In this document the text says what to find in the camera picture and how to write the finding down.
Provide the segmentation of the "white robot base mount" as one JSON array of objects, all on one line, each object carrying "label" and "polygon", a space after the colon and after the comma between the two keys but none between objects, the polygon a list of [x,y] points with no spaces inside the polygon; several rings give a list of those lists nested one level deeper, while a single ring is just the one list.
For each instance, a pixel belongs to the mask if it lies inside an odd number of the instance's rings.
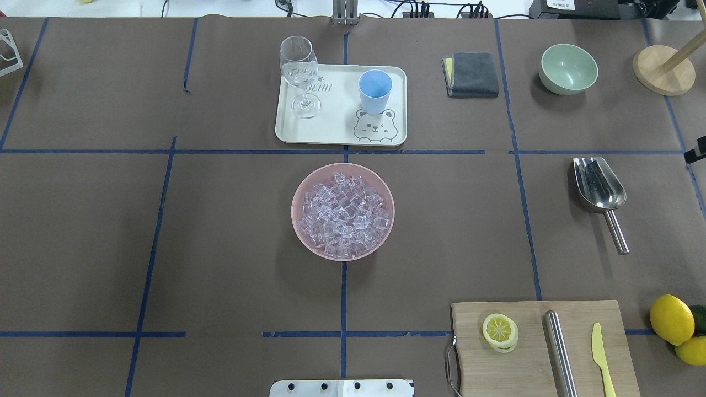
[{"label": "white robot base mount", "polygon": [[414,396],[414,382],[406,379],[282,380],[272,384],[270,396]]}]

